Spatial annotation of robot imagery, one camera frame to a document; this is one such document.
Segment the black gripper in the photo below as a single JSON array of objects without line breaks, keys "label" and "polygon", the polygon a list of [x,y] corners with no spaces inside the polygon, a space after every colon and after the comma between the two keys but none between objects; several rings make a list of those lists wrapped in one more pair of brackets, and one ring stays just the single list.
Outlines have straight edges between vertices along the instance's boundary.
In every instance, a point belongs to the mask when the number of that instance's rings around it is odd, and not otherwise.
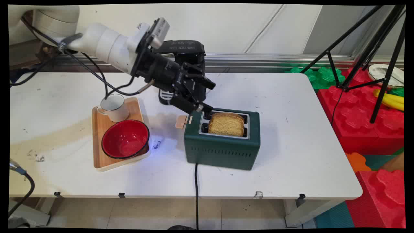
[{"label": "black gripper", "polygon": [[203,69],[186,61],[177,63],[149,48],[137,48],[135,77],[143,77],[146,85],[135,91],[141,94],[151,86],[173,93],[170,104],[187,114],[192,112],[210,113],[213,107],[192,99],[192,82],[203,88],[213,90],[216,83],[203,73]]}]

